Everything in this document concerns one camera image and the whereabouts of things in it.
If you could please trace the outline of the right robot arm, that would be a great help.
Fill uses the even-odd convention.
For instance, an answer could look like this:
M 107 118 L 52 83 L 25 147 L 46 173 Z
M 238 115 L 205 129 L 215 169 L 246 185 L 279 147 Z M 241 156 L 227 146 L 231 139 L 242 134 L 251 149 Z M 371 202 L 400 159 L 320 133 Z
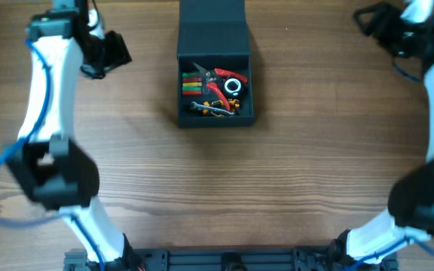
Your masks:
M 345 270 L 378 266 L 416 244 L 434 256 L 434 1 L 408 1 L 401 10 L 378 2 L 353 12 L 361 33 L 372 36 L 393 59 L 421 62 L 419 83 L 428 97 L 429 138 L 425 162 L 393 186 L 387 207 L 361 227 L 347 230 L 329 248 L 329 262 Z

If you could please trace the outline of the clear case coloured screwdrivers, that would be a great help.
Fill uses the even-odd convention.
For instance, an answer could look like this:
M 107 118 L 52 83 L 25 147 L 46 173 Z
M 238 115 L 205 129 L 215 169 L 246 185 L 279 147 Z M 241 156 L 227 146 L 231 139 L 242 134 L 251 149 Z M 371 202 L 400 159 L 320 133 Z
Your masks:
M 197 72 L 182 73 L 182 95 L 198 96 L 204 92 L 205 77 Z

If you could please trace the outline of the orange black pliers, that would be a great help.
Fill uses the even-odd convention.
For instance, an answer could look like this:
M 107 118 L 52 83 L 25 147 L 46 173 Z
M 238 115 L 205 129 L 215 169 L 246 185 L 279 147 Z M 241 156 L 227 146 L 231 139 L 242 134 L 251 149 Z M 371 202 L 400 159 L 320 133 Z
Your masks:
M 222 110 L 226 109 L 226 107 L 225 107 L 225 105 L 224 105 L 224 103 L 223 103 L 222 100 L 216 100 L 216 101 L 213 101 L 213 102 L 205 101 L 203 104 L 205 106 L 213 107 L 213 108 L 217 108 L 217 109 L 222 109 Z M 228 104 L 229 104 L 229 112 L 235 113 L 235 114 L 239 114 L 240 101 L 238 99 L 229 99 L 228 100 Z M 215 110 L 209 110 L 209 109 L 203 109 L 201 111 L 201 114 L 203 116 L 209 116 L 209 117 L 225 117 L 225 116 L 228 116 L 227 113 L 218 113 Z

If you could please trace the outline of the black white round coil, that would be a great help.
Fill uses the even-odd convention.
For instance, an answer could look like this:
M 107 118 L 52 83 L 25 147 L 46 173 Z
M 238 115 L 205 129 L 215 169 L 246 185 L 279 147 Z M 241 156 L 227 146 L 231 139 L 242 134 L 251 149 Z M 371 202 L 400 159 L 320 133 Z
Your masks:
M 247 93 L 246 84 L 235 77 L 221 78 L 219 83 L 226 98 L 240 99 Z

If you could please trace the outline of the red handled snips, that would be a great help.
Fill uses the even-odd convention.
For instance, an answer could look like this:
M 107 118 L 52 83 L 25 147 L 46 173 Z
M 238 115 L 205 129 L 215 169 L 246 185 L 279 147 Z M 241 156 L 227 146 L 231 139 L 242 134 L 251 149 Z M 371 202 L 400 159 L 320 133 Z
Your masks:
M 220 68 L 214 68 L 214 69 L 205 69 L 203 66 L 198 65 L 197 63 L 193 62 L 192 65 L 202 74 L 202 76 L 205 77 L 205 85 L 204 89 L 210 91 L 211 93 L 214 93 L 217 95 L 219 100 L 222 100 L 227 111 L 229 111 L 229 104 L 228 100 L 229 98 L 226 98 L 221 90 L 220 87 L 220 79 L 221 78 L 227 78 L 227 77 L 235 77 L 242 81 L 243 83 L 247 84 L 249 83 L 249 79 L 247 76 L 229 71 L 226 69 L 220 69 Z

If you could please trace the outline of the silver wrench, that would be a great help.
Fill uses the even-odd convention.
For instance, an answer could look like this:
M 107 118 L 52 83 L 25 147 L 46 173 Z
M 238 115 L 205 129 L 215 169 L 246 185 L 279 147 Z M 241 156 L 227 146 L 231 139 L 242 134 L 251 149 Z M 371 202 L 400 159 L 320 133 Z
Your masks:
M 230 111 L 227 111 L 227 110 L 224 110 L 221 108 L 215 108 L 215 107 L 211 107 L 211 106 L 207 106 L 207 105 L 202 105 L 202 104 L 199 104 L 197 102 L 191 102 L 190 108 L 194 109 L 194 110 L 201 110 L 201 111 L 207 110 L 207 111 L 211 111 L 211 112 L 219 113 L 219 114 L 223 114 L 223 115 L 234 115 L 233 112 L 230 112 Z

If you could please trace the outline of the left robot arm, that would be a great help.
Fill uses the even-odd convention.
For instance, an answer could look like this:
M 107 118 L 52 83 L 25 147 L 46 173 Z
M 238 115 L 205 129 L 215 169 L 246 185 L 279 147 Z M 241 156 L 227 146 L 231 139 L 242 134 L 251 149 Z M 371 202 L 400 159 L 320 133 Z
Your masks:
M 103 79 L 131 57 L 122 36 L 106 32 L 101 13 L 86 1 L 52 5 L 26 28 L 29 104 L 18 146 L 5 163 L 32 202 L 72 228 L 88 261 L 102 269 L 135 269 L 139 259 L 98 198 L 97 166 L 75 142 L 73 124 L 79 75 Z

